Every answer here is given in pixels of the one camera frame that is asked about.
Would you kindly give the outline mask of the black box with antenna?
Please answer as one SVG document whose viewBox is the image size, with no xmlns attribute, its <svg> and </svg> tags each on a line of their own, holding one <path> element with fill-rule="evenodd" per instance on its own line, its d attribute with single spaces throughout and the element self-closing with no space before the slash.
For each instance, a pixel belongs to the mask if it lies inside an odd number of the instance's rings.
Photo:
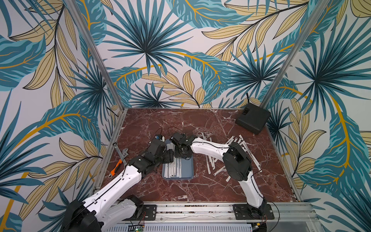
<svg viewBox="0 0 371 232">
<path fill-rule="evenodd" d="M 263 130 L 271 113 L 268 110 L 252 104 L 248 93 L 246 96 L 247 105 L 236 119 L 235 123 L 253 134 L 258 135 Z"/>
</svg>

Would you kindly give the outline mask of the aluminium front rail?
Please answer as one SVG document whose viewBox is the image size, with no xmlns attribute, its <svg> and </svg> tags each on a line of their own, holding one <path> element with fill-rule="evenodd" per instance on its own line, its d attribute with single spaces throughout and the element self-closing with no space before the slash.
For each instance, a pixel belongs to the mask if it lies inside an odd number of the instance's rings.
<svg viewBox="0 0 371 232">
<path fill-rule="evenodd" d="M 233 205 L 238 202 L 145 202 L 157 205 L 155 221 L 120 221 L 108 231 L 129 225 L 144 225 L 144 231 L 202 232 L 322 232 L 319 218 L 310 203 L 268 203 L 275 219 L 236 220 Z"/>
</svg>

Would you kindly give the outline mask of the right aluminium frame post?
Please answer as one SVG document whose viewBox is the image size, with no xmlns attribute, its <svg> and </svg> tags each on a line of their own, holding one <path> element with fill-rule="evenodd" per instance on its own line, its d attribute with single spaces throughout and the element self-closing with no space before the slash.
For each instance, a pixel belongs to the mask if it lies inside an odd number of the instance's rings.
<svg viewBox="0 0 371 232">
<path fill-rule="evenodd" d="M 278 88 L 278 85 L 282 81 L 284 74 L 287 72 L 287 69 L 291 65 L 293 59 L 295 58 L 296 54 L 299 52 L 303 44 L 305 43 L 306 39 L 310 35 L 312 29 L 315 27 L 316 22 L 319 20 L 322 12 L 325 10 L 326 6 L 330 0 L 326 1 L 319 1 L 319 3 L 316 5 L 316 7 L 313 10 L 313 13 L 311 16 L 308 17 L 308 22 L 304 25 L 303 31 L 298 35 L 298 38 L 293 45 L 293 48 L 289 52 L 287 58 L 285 59 L 285 62 L 283 63 L 282 67 L 280 68 L 276 78 L 271 83 L 271 86 L 269 90 L 267 91 L 262 103 L 260 104 L 260 107 L 263 109 L 267 109 L 267 105 L 272 98 L 272 96 L 275 93 L 275 90 Z"/>
</svg>

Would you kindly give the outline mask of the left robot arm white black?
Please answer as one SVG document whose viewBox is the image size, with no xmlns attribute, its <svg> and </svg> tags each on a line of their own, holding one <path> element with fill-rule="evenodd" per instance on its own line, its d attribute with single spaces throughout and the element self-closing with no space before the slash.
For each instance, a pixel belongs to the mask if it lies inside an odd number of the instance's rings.
<svg viewBox="0 0 371 232">
<path fill-rule="evenodd" d="M 113 204 L 131 187 L 139 183 L 174 155 L 170 141 L 152 140 L 147 150 L 132 158 L 124 171 L 92 196 L 72 201 L 62 220 L 62 232 L 105 232 L 122 220 L 140 216 L 143 202 L 135 196 Z"/>
</svg>

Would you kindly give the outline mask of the long white wrapped straw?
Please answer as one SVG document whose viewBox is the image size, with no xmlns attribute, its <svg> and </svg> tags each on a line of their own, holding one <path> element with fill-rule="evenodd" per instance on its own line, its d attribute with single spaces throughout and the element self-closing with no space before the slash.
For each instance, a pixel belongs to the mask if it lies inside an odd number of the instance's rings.
<svg viewBox="0 0 371 232">
<path fill-rule="evenodd" d="M 258 171 L 261 173 L 262 172 L 262 169 L 261 169 L 260 163 L 258 162 L 258 160 L 256 159 L 256 157 L 253 155 L 253 153 L 251 152 L 251 150 L 247 146 L 248 143 L 246 143 L 246 141 L 244 140 L 244 138 L 241 135 L 239 135 L 239 141 L 238 141 L 238 143 L 242 146 L 243 150 L 249 155 L 249 157 L 251 158 L 251 160 L 254 162 L 254 164 L 258 168 Z"/>
</svg>

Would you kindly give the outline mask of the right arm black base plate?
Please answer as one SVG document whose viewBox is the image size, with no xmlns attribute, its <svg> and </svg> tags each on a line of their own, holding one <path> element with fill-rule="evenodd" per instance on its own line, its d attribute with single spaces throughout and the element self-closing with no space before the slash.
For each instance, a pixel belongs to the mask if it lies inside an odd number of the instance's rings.
<svg viewBox="0 0 371 232">
<path fill-rule="evenodd" d="M 263 204 L 259 208 L 248 204 L 234 204 L 233 211 L 236 220 L 273 220 L 275 219 L 270 205 Z"/>
</svg>

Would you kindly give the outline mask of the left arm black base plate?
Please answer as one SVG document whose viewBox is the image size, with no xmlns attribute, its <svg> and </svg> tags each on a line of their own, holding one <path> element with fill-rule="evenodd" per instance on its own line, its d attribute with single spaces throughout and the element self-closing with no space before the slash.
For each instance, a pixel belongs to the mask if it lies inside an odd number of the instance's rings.
<svg viewBox="0 0 371 232">
<path fill-rule="evenodd" d="M 157 205 L 143 205 L 139 206 L 134 215 L 131 218 L 128 218 L 129 221 L 155 221 L 157 215 Z"/>
</svg>

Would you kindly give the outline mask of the blue plastic storage tray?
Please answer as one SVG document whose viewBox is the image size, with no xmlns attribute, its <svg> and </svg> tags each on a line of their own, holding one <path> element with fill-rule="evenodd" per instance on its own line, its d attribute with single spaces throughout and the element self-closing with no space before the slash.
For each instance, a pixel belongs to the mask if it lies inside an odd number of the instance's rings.
<svg viewBox="0 0 371 232">
<path fill-rule="evenodd" d="M 165 141 L 166 144 L 166 150 L 172 149 L 174 151 L 174 144 L 167 139 Z M 194 176 L 194 165 L 193 165 L 193 157 L 190 159 L 182 159 L 182 158 L 175 158 L 174 157 L 174 163 L 175 163 L 175 168 L 176 168 L 176 176 L 173 178 L 165 178 L 164 177 L 164 169 L 165 169 L 165 164 L 162 163 L 162 177 L 164 179 L 175 179 L 175 180 L 189 180 L 192 179 Z"/>
</svg>

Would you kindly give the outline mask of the orange handled adjustable wrench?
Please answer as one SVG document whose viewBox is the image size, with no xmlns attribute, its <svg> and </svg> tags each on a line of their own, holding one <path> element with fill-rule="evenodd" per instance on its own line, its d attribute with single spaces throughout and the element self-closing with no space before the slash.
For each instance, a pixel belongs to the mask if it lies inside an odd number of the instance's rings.
<svg viewBox="0 0 371 232">
<path fill-rule="evenodd" d="M 119 166 L 121 166 L 122 164 L 123 165 L 126 165 L 127 164 L 125 158 L 128 156 L 128 148 L 125 148 L 123 150 L 120 150 L 120 148 L 118 147 L 118 143 L 117 142 L 113 143 L 113 146 L 114 146 L 116 152 L 118 153 L 120 159 L 116 163 L 115 167 L 111 170 L 111 172 L 110 172 L 110 174 L 108 176 L 109 179 L 113 178 L 116 175 L 117 169 L 119 168 Z"/>
</svg>

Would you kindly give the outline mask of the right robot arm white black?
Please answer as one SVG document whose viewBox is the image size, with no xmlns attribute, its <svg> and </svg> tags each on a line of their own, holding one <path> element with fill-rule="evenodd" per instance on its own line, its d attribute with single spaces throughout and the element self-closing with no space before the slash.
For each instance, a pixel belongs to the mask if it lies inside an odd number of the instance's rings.
<svg viewBox="0 0 371 232">
<path fill-rule="evenodd" d="M 175 133 L 171 142 L 175 145 L 175 154 L 203 154 L 224 162 L 229 176 L 239 182 L 247 204 L 256 210 L 262 210 L 266 206 L 267 201 L 254 179 L 251 159 L 238 143 L 218 144 L 194 135 L 186 137 L 180 133 Z"/>
</svg>

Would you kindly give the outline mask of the aluminium frame post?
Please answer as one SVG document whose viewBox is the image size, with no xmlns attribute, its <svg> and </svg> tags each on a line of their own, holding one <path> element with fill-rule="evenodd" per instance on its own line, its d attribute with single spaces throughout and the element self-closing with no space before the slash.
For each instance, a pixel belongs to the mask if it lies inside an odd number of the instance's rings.
<svg viewBox="0 0 371 232">
<path fill-rule="evenodd" d="M 84 40 L 87 44 L 88 49 L 91 51 L 92 58 L 94 59 L 95 64 L 98 66 L 98 69 L 101 72 L 102 77 L 103 77 L 104 81 L 106 82 L 107 87 L 110 90 L 115 103 L 118 105 L 118 108 L 119 108 L 120 112 L 124 112 L 125 108 L 124 108 L 124 105 L 121 102 L 121 98 L 119 97 L 117 91 L 115 90 L 113 81 L 112 81 L 112 79 L 111 79 L 111 77 L 110 77 L 110 75 L 109 75 L 109 73 L 108 73 L 108 71 L 107 71 L 107 69 L 106 69 L 106 67 L 103 63 L 103 60 L 102 60 L 102 58 L 99 54 L 99 51 L 98 51 L 98 49 L 95 45 L 95 42 L 92 38 L 92 35 L 91 35 L 91 33 L 88 29 L 88 25 L 85 23 L 85 21 L 83 19 L 83 16 L 81 15 L 81 12 L 80 12 L 76 2 L 71 1 L 71 0 L 66 0 L 64 2 L 66 3 L 67 8 L 70 11 L 72 19 L 75 21 L 78 29 L 80 30 L 80 32 L 82 34 L 82 37 L 84 38 Z"/>
<path fill-rule="evenodd" d="M 330 0 L 326 1 L 319 1 L 319 3 L 316 5 L 316 7 L 313 10 L 313 13 L 311 16 L 308 17 L 308 22 L 304 25 L 303 31 L 298 35 L 298 38 L 293 45 L 293 48 L 289 52 L 287 58 L 285 59 L 285 62 L 283 63 L 282 67 L 280 68 L 276 78 L 271 83 L 271 86 L 269 90 L 267 91 L 262 103 L 260 104 L 260 107 L 263 109 L 267 109 L 267 105 L 272 98 L 272 96 L 275 93 L 275 90 L 278 88 L 278 85 L 282 81 L 284 74 L 287 72 L 287 69 L 291 65 L 293 59 L 295 58 L 296 54 L 299 52 L 303 44 L 305 43 L 306 39 L 310 35 L 312 29 L 315 27 L 316 22 L 319 20 L 322 12 L 325 10 L 326 6 Z"/>
</svg>

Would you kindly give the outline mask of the left aluminium frame post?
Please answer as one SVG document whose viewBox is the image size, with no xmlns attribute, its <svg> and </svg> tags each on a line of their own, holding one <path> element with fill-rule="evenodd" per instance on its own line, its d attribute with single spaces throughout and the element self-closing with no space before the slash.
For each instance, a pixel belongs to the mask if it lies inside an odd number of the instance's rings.
<svg viewBox="0 0 371 232">
<path fill-rule="evenodd" d="M 75 21 L 78 29 L 80 30 L 80 32 L 82 34 L 82 37 L 84 38 L 84 40 L 87 44 L 88 49 L 91 51 L 92 58 L 94 59 L 95 64 L 98 66 L 98 69 L 101 72 L 102 77 L 103 77 L 104 81 L 106 82 L 107 87 L 110 90 L 115 103 L 118 105 L 118 108 L 119 108 L 120 112 L 124 112 L 125 108 L 124 108 L 124 105 L 121 102 L 121 98 L 119 97 L 117 91 L 115 90 L 113 81 L 112 81 L 112 79 L 111 79 L 111 77 L 110 77 L 110 75 L 109 75 L 109 73 L 108 73 L 108 71 L 107 71 L 107 69 L 106 69 L 106 67 L 103 63 L 103 60 L 102 60 L 102 58 L 99 54 L 99 51 L 98 51 L 98 49 L 95 45 L 95 42 L 92 38 L 92 35 L 91 35 L 91 33 L 88 29 L 88 25 L 85 23 L 85 21 L 83 19 L 83 16 L 81 15 L 81 12 L 80 12 L 76 2 L 71 1 L 71 0 L 66 0 L 64 2 L 66 3 L 67 8 L 70 11 L 72 19 Z"/>
</svg>

